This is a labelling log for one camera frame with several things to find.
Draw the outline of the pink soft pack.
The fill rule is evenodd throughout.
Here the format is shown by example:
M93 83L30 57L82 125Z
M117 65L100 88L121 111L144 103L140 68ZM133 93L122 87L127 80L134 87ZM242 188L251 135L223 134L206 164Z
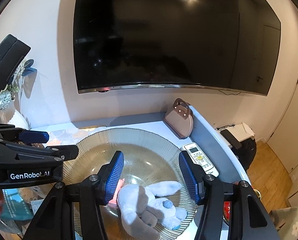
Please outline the pink soft pack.
M118 193L119 193L120 189L124 186L124 182L125 182L125 179L124 178L123 179L120 179L118 181L118 184L117 184L115 193L113 195L113 198L108 202L108 206L109 207L114 208L114 209L116 209L118 207L117 197L118 197Z

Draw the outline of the white bunny plush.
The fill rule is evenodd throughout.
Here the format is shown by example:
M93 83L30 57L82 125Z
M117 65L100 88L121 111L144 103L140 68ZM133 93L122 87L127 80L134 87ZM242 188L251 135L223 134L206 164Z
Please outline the white bunny plush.
M135 239L159 239L160 234L154 229L157 224L169 230L179 229L188 212L176 207L167 197L181 188L177 181L161 181L145 187L137 184L122 186L116 201L126 233Z

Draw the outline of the white remote control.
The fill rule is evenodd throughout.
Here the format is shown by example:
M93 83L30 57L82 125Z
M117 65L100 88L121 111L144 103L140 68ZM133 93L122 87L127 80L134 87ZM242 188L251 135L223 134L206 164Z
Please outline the white remote control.
M218 177L218 170L196 143L192 142L182 146L182 151L188 152L192 161L195 164L200 165L206 174L211 174L214 177Z

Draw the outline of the white ribbed vase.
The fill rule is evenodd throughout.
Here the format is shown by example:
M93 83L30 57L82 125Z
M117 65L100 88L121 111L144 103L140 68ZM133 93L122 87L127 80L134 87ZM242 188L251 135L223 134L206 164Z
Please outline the white ribbed vase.
M18 127L18 128L30 129L27 120L23 117L23 115L18 110L14 110L14 114L11 117L11 119L8 121L8 124L14 125L15 127Z

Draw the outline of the ribbed glass plate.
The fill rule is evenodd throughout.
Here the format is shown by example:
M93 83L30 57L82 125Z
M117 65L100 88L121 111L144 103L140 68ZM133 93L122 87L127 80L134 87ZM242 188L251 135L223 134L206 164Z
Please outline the ribbed glass plate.
M160 224L155 230L161 239L177 239L190 225L196 210L186 189L179 165L179 147L169 140L141 129L112 128L97 132L78 142L78 157L64 163L65 184L80 183L96 174L102 165L109 163L116 151L124 153L121 178L126 184L147 186L164 180L178 181L182 188L169 196L175 206L188 212L177 230L169 230Z

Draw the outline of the patterned table mat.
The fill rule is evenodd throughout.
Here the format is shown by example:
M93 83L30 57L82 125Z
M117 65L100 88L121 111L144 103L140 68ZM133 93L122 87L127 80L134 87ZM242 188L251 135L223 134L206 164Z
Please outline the patterned table mat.
M86 137L93 135L99 131L107 129L106 126L89 126L82 128L63 128L54 131L46 129L35 129L35 131L44 131L49 135L49 140L42 143L44 147L58 145L76 145Z

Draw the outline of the red ornament jar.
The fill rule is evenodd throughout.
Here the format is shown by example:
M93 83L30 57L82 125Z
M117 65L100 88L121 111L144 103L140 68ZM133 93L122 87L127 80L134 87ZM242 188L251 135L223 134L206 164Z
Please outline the red ornament jar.
M224 202L223 205L223 220L227 225L230 223L230 208L231 208L231 202Z

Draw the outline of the brown handbag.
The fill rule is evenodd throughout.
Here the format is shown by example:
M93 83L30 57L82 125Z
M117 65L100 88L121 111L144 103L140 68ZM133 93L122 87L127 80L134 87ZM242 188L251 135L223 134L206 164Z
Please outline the brown handbag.
M193 113L189 104L177 98L172 108L165 114L164 122L180 139L187 138L193 130Z

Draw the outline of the black bag on floor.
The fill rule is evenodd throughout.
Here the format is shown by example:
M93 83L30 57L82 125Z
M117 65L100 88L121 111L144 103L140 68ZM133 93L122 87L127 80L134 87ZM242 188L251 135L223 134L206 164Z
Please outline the black bag on floor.
M242 165L245 171L250 168L251 163L254 160L257 152L257 143L255 139L247 138L242 142L239 142L231 132L227 129L220 131L220 134L231 145L231 150L238 158L238 161Z

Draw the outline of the artificial flower bouquet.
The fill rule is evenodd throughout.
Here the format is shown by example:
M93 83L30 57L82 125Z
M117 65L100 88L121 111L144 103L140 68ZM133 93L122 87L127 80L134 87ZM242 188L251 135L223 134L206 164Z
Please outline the artificial flower bouquet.
M0 91L0 112L6 110L15 100L16 94L22 89L24 78L37 72L37 69L33 68L33 64L33 59L22 60L10 77L6 87Z

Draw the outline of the white door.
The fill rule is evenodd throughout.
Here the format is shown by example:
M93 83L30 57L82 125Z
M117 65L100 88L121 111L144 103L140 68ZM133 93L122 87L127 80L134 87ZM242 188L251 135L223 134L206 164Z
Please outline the white door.
M267 141L288 173L298 166L298 76L292 98Z

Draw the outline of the black television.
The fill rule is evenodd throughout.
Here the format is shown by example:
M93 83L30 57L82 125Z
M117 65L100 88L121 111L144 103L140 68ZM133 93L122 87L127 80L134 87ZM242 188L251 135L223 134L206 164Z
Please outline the black television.
M280 34L266 0L76 0L78 92L206 87L267 95Z

